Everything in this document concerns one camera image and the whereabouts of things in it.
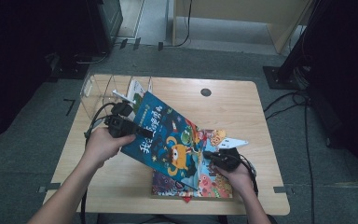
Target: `person's right hand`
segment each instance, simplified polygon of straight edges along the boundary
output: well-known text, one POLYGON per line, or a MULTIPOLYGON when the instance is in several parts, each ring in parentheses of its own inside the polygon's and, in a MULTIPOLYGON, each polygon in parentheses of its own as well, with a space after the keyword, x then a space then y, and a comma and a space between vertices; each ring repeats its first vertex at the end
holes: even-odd
POLYGON ((105 161, 116 156, 121 147, 134 139, 134 134, 113 138, 107 128, 97 128, 89 138, 82 161, 101 168, 105 161))
POLYGON ((225 176, 231 186, 239 192, 251 190, 253 191, 253 183, 248 169, 243 164, 240 164, 237 169, 232 172, 227 172, 219 167, 217 170, 225 176))

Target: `person's left hand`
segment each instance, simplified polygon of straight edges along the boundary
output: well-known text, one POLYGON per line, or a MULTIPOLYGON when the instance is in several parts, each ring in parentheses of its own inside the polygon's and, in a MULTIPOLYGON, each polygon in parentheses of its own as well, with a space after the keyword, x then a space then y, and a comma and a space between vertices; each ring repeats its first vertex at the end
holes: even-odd
POLYGON ((113 138, 107 128, 97 128, 89 138, 82 161, 86 161, 96 168, 101 168, 105 161, 116 156, 121 147, 134 139, 134 134, 113 138))

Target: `orange cartoon creature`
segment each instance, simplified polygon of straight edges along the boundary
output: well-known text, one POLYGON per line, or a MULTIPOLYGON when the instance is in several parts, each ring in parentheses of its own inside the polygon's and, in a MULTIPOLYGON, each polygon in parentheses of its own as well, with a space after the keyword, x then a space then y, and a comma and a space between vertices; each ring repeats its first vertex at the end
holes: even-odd
POLYGON ((171 164, 175 166, 176 168, 172 170, 170 167, 168 168, 168 174, 170 176, 174 176, 177 174, 178 169, 185 169, 188 170, 188 167, 186 165, 187 161, 187 147, 182 144, 177 144, 176 138, 169 136, 167 138, 167 144, 169 144, 170 141, 173 141, 173 146, 171 147, 171 153, 172 153, 172 162, 171 164))

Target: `gray carpet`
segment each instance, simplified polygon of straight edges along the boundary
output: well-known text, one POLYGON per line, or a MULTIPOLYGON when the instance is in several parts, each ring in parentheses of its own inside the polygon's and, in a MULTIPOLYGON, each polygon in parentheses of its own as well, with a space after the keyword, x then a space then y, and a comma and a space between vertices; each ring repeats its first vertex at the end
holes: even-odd
MULTIPOLYGON (((262 66, 280 66, 283 56, 198 49, 140 46, 114 49, 90 71, 117 75, 251 80, 266 107, 290 91, 270 90, 262 66)), ((44 83, 10 128, 0 135, 0 223, 24 223, 41 206, 37 193, 53 176, 67 134, 79 107, 81 80, 44 83), (69 115, 70 102, 76 99, 69 115)), ((266 114, 286 108, 289 98, 266 114)), ((314 180, 315 223, 358 223, 358 160, 346 149, 325 146, 324 129, 313 109, 308 111, 310 160, 314 180)), ((273 146, 288 190, 291 212, 278 223, 311 223, 310 170, 305 144, 304 107, 292 108, 268 120, 273 146)), ((95 215, 88 215, 89 223, 95 215)), ((245 216, 229 216, 244 223, 245 216)))

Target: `picture book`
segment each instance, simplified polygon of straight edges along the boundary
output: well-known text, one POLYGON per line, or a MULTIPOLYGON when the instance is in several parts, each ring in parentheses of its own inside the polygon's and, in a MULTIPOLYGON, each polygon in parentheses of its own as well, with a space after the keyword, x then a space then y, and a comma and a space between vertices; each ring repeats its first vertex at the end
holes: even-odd
MULTIPOLYGON (((226 137, 222 130, 199 130, 196 133, 200 140, 201 151, 218 151, 218 145, 226 137)), ((200 180, 197 189, 166 176, 153 172, 152 196, 193 197, 195 199, 232 199, 232 187, 228 180, 222 176, 210 160, 200 154, 200 180)))
POLYGON ((202 141, 198 127, 147 91, 133 120, 153 132, 153 138, 137 135, 121 151, 137 161, 197 189, 202 141))

